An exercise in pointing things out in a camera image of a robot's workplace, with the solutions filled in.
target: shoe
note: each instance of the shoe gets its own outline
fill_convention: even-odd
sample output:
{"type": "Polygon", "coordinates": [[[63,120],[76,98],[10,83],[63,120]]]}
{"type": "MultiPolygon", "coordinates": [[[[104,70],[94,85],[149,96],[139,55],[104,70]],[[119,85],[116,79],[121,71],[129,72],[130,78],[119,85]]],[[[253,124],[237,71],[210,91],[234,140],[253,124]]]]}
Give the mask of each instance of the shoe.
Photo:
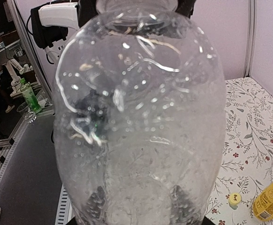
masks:
{"type": "Polygon", "coordinates": [[[8,106],[7,109],[5,110],[5,113],[9,113],[10,111],[12,111],[12,109],[15,107],[15,105],[13,106],[8,106]]]}

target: bottle cap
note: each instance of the bottle cap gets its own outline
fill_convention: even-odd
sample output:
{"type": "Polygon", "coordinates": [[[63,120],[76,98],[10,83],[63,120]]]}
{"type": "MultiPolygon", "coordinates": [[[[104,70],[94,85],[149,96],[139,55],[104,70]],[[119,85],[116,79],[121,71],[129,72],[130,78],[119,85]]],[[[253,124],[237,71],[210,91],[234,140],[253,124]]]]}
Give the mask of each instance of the bottle cap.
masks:
{"type": "Polygon", "coordinates": [[[229,196],[229,204],[237,205],[241,202],[241,195],[239,193],[232,193],[229,196]]]}

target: yellow container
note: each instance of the yellow container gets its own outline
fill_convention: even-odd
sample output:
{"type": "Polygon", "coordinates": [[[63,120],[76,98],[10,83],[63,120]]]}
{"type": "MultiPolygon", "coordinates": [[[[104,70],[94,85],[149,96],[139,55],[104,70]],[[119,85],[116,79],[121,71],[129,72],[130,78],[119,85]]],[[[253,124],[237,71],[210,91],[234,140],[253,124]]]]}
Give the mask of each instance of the yellow container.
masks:
{"type": "Polygon", "coordinates": [[[255,199],[253,212],[261,221],[273,219],[273,183],[255,199]]]}

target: green plastic bottle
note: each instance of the green plastic bottle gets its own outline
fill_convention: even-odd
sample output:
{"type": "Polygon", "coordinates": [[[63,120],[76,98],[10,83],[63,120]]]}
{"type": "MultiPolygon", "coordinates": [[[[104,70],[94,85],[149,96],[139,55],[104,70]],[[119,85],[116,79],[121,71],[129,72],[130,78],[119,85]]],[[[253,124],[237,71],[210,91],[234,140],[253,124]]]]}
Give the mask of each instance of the green plastic bottle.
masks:
{"type": "Polygon", "coordinates": [[[33,93],[30,83],[27,83],[25,81],[25,78],[22,78],[20,80],[20,83],[21,83],[20,91],[22,95],[24,96],[27,104],[31,107],[31,109],[35,113],[39,113],[42,110],[42,107],[39,105],[37,98],[35,97],[33,93]]]}

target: floral pattern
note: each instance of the floral pattern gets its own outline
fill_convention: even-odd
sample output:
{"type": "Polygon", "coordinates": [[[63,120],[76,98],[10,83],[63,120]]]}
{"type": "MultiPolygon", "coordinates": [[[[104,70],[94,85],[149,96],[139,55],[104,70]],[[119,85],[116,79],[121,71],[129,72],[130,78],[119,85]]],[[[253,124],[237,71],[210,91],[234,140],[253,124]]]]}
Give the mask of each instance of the floral pattern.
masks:
{"type": "Polygon", "coordinates": [[[273,97],[251,78],[226,86],[226,140],[206,217],[219,225],[273,225],[256,219],[251,208],[273,182],[273,97]],[[228,204],[233,192],[242,196],[236,210],[228,204]]]}

